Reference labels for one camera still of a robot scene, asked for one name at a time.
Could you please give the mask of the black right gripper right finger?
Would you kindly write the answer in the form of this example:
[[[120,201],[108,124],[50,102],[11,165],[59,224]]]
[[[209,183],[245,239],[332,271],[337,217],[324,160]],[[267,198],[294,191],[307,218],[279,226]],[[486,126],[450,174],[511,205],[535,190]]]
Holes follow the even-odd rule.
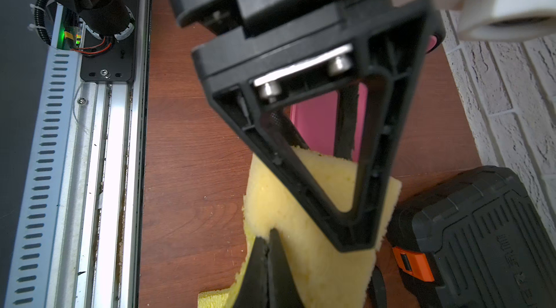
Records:
[[[269,234],[268,299],[269,307],[304,307],[275,228]]]

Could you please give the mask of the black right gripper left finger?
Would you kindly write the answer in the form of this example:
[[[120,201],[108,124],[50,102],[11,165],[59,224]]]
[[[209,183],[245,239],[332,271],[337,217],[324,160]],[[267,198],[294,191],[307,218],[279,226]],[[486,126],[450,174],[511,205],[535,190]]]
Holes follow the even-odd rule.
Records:
[[[233,307],[268,307],[269,246],[265,239],[256,237],[245,275]]]

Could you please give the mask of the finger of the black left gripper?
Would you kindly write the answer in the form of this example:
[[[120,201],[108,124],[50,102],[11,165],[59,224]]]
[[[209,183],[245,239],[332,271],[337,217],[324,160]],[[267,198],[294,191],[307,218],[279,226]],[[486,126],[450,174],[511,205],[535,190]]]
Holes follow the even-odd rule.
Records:
[[[241,28],[195,47],[206,98],[228,126],[285,185],[341,252],[367,250],[378,237],[403,126],[429,38],[433,0],[393,7],[388,0],[336,2],[257,37]],[[351,208],[336,208],[272,114],[329,92],[368,91]]]
[[[359,86],[350,85],[339,89],[334,137],[334,156],[352,160],[355,149],[355,132],[359,101]]]

